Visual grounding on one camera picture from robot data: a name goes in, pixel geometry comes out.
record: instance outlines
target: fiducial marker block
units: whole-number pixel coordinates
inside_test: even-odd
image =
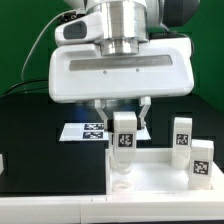
[[[189,190],[210,190],[214,156],[213,141],[192,140]]]
[[[174,120],[172,166],[176,169],[188,169],[191,155],[192,119]]]
[[[114,112],[113,150],[117,171],[127,174],[136,152],[137,118],[134,112]]]

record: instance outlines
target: white platform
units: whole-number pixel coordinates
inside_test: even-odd
[[[120,176],[110,172],[107,195],[1,198],[0,223],[72,224],[224,220],[224,175],[213,164],[212,190],[188,191],[188,172],[171,167],[170,149],[138,149],[128,179],[133,189],[112,191]]]

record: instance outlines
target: black cable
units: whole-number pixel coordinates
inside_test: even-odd
[[[33,52],[37,46],[37,44],[39,43],[39,41],[41,40],[42,36],[44,35],[45,31],[50,27],[50,25],[55,21],[57,20],[60,16],[63,16],[64,14],[66,13],[69,13],[69,12],[74,12],[75,10],[69,10],[69,11],[66,11],[66,12],[63,12],[63,13],[60,13],[59,15],[55,16],[45,27],[44,29],[41,31],[41,33],[39,34],[39,36],[37,37],[35,43],[33,44],[27,58],[26,58],[26,61],[24,62],[24,65],[23,65],[23,68],[22,68],[22,72],[21,72],[21,80],[24,81],[25,80],[25,70],[26,70],[26,67],[27,67],[27,64],[29,63],[29,60],[31,58],[31,56],[33,55]]]
[[[10,89],[6,90],[3,95],[9,94],[10,92],[12,92],[14,89],[20,87],[20,86],[24,86],[30,83],[36,83],[36,82],[48,82],[48,79],[46,78],[40,78],[40,79],[31,79],[31,80],[27,80],[21,83],[17,83],[14,86],[12,86]]]
[[[0,96],[0,99],[3,99],[4,97],[11,96],[11,95],[16,95],[16,94],[19,94],[19,93],[26,93],[26,92],[38,91],[38,90],[42,90],[42,89],[48,89],[48,86],[40,87],[40,88],[33,88],[33,89],[26,89],[26,90],[21,90],[21,91],[13,92],[13,93],[3,94],[3,95]]]
[[[160,33],[149,33],[149,38],[150,40],[177,38],[177,32],[168,31],[168,32],[160,32]]]

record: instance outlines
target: metal cylinder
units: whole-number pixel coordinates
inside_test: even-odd
[[[105,2],[89,9],[87,14],[101,12],[104,36],[97,43],[102,55],[138,54],[138,43],[147,41],[146,7],[126,1]]]

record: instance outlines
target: green backdrop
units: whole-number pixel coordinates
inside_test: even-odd
[[[38,34],[54,16],[68,9],[63,0],[0,0],[0,94],[21,81],[23,63]],[[25,79],[47,78],[56,48],[54,28],[55,24],[37,46]],[[193,92],[224,111],[224,1],[201,0],[197,14],[176,30],[189,34],[195,44]]]

